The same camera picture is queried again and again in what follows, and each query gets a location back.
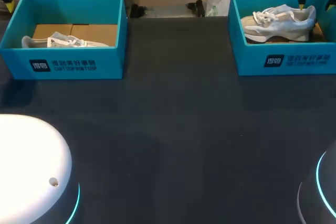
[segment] white dome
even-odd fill
[[[64,192],[70,173],[69,147],[54,127],[30,116],[0,115],[0,224],[41,217]]]

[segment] shoe box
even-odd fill
[[[21,48],[56,31],[109,47]],[[121,79],[126,38],[124,0],[20,0],[0,54],[15,79]]]
[[[317,23],[308,42],[274,37],[254,44],[244,36],[240,19],[253,12],[286,4],[299,8],[298,0],[231,0],[229,36],[240,76],[336,73],[336,7],[326,11],[328,0],[307,0],[313,5]]]

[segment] shoelace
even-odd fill
[[[85,47],[87,45],[87,42],[83,39],[79,39],[79,38],[76,38],[75,36],[71,36],[71,35],[69,37],[73,38],[72,40],[68,39],[69,46],[71,46],[71,47],[74,47],[77,42],[80,43],[80,46],[78,46],[78,47]]]
[[[278,18],[272,14],[273,7],[263,10],[262,12],[253,12],[253,18],[258,25],[262,25],[272,20],[278,20]]]

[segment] cardboard insert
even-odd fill
[[[79,39],[100,42],[114,47],[118,25],[38,24],[33,39],[48,38],[56,31],[64,35],[72,35]]]
[[[253,40],[250,40],[250,39],[247,39],[247,43],[248,44],[259,44],[259,42],[255,42]],[[293,40],[288,40],[288,39],[285,39],[283,37],[279,37],[279,36],[276,36],[276,37],[272,37],[270,39],[268,39],[265,44],[273,44],[273,43],[298,43],[300,41],[293,41]],[[307,42],[327,42],[327,40],[325,39],[324,35],[323,35],[323,32],[321,30],[321,27],[319,25],[319,23],[316,23],[313,30],[310,32],[309,34],[309,41]]]

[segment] dark table surface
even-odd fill
[[[123,80],[13,81],[0,113],[66,139],[84,224],[298,223],[336,140],[336,77],[238,77],[226,18],[129,22]]]

